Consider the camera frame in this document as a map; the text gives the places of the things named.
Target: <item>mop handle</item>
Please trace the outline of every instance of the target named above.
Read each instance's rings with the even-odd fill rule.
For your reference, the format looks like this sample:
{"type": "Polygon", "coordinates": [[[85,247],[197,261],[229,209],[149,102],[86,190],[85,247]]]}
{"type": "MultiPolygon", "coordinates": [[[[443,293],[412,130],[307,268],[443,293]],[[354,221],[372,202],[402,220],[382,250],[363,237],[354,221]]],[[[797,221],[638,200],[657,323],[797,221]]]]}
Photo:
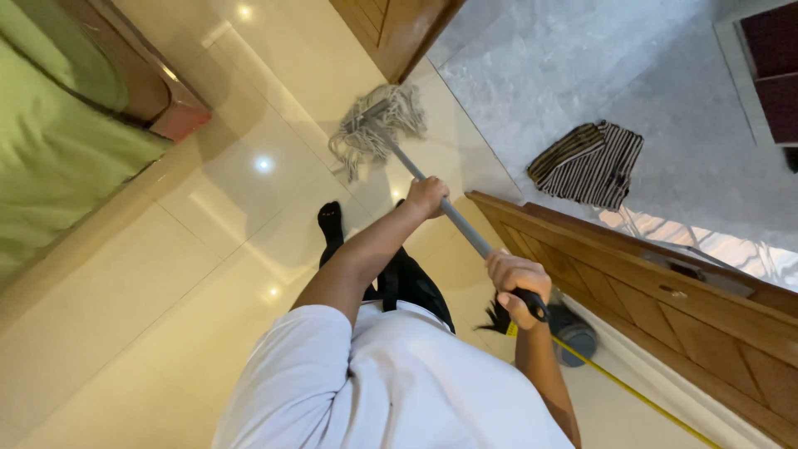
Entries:
{"type": "MultiPolygon", "coordinates": [[[[370,123],[371,128],[376,132],[380,138],[388,144],[393,150],[393,153],[397,155],[399,160],[402,164],[405,165],[407,170],[419,180],[427,179],[426,176],[421,172],[421,170],[416,167],[416,165],[411,161],[404,151],[399,148],[399,145],[393,141],[393,139],[385,132],[385,130],[379,126],[374,124],[373,122],[370,123]]],[[[465,236],[466,240],[471,243],[471,246],[482,256],[483,259],[488,257],[488,254],[493,250],[491,245],[485,241],[482,236],[476,232],[476,230],[457,212],[457,209],[452,206],[452,203],[449,202],[448,199],[444,198],[440,200],[440,208],[444,211],[449,220],[454,223],[454,225],[462,232],[463,236],[465,236]]],[[[540,299],[540,295],[531,292],[529,290],[523,288],[516,288],[512,291],[513,295],[518,296],[521,300],[527,305],[529,312],[540,322],[547,322],[549,320],[549,311],[546,308],[546,304],[543,303],[543,300],[540,299]]]]}

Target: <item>person's right hand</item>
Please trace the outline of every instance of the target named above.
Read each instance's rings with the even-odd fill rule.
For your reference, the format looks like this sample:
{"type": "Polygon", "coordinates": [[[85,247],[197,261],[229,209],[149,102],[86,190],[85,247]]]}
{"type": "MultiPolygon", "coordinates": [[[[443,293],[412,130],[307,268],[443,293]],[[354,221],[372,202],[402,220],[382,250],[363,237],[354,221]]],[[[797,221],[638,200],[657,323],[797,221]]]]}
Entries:
{"type": "Polygon", "coordinates": [[[510,312],[510,318],[519,329],[532,329],[538,320],[529,312],[526,303],[510,292],[515,288],[524,288],[539,294],[543,303],[548,304],[551,278],[543,270],[543,266],[529,259],[513,256],[503,248],[494,249],[488,254],[485,266],[488,267],[488,276],[499,293],[496,300],[510,312]]]}
{"type": "Polygon", "coordinates": [[[443,214],[443,211],[440,210],[440,200],[448,195],[449,190],[446,183],[437,177],[428,177],[423,181],[413,178],[405,204],[416,207],[425,219],[437,218],[443,214]]]}

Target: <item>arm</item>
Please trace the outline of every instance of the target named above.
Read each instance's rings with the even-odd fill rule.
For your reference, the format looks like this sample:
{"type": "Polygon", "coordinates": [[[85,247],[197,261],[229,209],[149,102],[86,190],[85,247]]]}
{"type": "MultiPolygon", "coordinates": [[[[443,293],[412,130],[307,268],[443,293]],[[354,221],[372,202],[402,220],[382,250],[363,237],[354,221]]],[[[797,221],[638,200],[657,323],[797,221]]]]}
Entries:
{"type": "Polygon", "coordinates": [[[579,449],[582,441],[576,425],[574,407],[551,346],[548,324],[536,320],[526,304],[509,293],[514,288],[526,288],[540,294],[543,302],[548,304],[551,279],[541,264],[512,256],[504,249],[492,252],[485,264],[488,266],[488,275],[499,292],[496,299],[508,310],[518,326],[516,367],[532,382],[551,417],[579,449]]]}
{"type": "Polygon", "coordinates": [[[446,196],[448,187],[440,179],[414,179],[407,200],[340,247],[291,309],[328,305],[341,311],[354,326],[365,289],[421,223],[440,215],[440,200],[446,196]]]}

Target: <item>striped rug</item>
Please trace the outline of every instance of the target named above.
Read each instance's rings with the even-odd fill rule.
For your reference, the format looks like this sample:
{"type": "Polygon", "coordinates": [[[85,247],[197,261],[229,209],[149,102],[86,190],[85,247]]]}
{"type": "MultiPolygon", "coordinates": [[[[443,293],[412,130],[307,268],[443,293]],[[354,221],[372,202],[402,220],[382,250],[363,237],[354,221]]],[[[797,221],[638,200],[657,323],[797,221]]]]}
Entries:
{"type": "Polygon", "coordinates": [[[527,175],[553,197],[617,211],[643,138],[606,120],[576,127],[540,154],[527,175]]]}

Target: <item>mop head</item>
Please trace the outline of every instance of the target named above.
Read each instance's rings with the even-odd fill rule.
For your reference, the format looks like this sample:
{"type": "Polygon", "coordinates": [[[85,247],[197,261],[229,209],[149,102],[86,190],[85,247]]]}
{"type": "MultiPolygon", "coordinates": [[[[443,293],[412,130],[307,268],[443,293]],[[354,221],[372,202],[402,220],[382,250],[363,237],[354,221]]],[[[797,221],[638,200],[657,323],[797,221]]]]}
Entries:
{"type": "Polygon", "coordinates": [[[380,85],[358,98],[346,113],[328,146],[346,167],[350,182],[357,180],[361,163],[384,163],[391,155],[391,148],[374,132],[375,125],[380,126],[394,141],[398,131],[402,131],[406,137],[423,138],[427,127],[424,124],[424,110],[418,101],[418,88],[410,84],[380,85]],[[373,115],[371,120],[366,120],[369,116],[366,111],[382,100],[388,102],[387,107],[373,115]]]}

